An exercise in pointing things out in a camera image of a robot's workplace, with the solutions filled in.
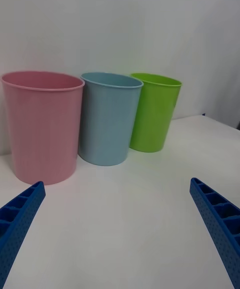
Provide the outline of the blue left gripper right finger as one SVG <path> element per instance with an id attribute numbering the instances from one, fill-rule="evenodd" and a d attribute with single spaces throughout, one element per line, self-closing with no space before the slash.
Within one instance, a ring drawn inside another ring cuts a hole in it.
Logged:
<path id="1" fill-rule="evenodd" d="M 235 289 L 240 288 L 240 209 L 193 177 L 189 192 Z"/>

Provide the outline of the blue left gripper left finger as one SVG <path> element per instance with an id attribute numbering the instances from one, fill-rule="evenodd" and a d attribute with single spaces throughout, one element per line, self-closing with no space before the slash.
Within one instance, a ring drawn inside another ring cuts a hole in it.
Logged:
<path id="1" fill-rule="evenodd" d="M 45 196 L 44 183 L 38 181 L 0 209 L 0 288 Z"/>

